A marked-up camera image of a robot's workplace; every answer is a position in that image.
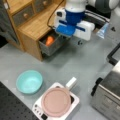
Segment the orange object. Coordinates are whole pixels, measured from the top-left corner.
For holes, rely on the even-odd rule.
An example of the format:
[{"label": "orange object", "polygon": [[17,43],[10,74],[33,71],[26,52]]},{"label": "orange object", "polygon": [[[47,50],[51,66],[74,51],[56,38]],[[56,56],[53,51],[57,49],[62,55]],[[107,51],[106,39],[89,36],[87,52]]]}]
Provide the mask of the orange object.
[{"label": "orange object", "polygon": [[52,36],[48,36],[45,45],[50,46],[54,42],[54,38]]}]

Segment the frying pan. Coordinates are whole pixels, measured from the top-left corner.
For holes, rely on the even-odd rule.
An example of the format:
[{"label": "frying pan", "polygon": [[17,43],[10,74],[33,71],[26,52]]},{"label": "frying pan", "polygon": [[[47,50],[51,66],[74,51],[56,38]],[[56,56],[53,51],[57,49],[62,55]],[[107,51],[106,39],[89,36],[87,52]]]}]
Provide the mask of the frying pan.
[{"label": "frying pan", "polygon": [[73,77],[65,88],[52,88],[42,97],[42,109],[51,117],[61,117],[71,107],[70,89],[75,85],[76,78]]}]

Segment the teal bowl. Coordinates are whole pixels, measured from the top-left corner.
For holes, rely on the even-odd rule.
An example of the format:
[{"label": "teal bowl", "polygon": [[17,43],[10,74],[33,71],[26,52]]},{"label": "teal bowl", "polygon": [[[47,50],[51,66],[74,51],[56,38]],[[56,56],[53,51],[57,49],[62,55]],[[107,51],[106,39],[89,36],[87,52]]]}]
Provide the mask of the teal bowl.
[{"label": "teal bowl", "polygon": [[42,75],[37,71],[29,70],[19,75],[16,86],[22,93],[34,94],[40,89],[42,83]]}]

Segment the cabinet drawer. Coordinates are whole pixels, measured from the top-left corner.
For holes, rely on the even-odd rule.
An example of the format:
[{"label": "cabinet drawer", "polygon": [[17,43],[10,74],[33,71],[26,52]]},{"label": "cabinet drawer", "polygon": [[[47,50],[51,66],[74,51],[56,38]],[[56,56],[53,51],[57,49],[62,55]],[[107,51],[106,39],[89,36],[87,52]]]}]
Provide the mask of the cabinet drawer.
[{"label": "cabinet drawer", "polygon": [[15,25],[19,26],[25,21],[27,21],[29,18],[31,18],[33,15],[34,15],[34,11],[32,5],[29,5],[26,8],[22,9],[20,12],[16,13],[13,16],[13,20]]},{"label": "cabinet drawer", "polygon": [[52,0],[35,0],[34,6],[37,13],[41,12],[45,7],[50,5]]},{"label": "cabinet drawer", "polygon": [[[49,47],[45,45],[47,36],[53,36],[55,39],[55,41]],[[46,55],[51,56],[60,47],[62,47],[67,41],[68,41],[67,38],[63,38],[62,36],[59,36],[55,32],[51,31],[45,37],[43,37],[39,43],[40,43],[40,48],[42,53],[45,53]]]}]

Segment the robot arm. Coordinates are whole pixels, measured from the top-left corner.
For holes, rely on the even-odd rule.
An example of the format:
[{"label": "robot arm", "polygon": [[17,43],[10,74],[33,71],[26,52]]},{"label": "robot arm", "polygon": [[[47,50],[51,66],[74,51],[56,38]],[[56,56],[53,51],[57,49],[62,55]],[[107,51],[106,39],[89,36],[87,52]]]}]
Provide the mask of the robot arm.
[{"label": "robot arm", "polygon": [[55,31],[63,36],[90,40],[95,25],[83,20],[86,2],[100,12],[107,13],[117,8],[120,0],[66,0],[65,7],[55,13]]},{"label": "robot arm", "polygon": [[107,13],[115,9],[120,0],[87,0],[88,4],[95,7],[102,13]]}]

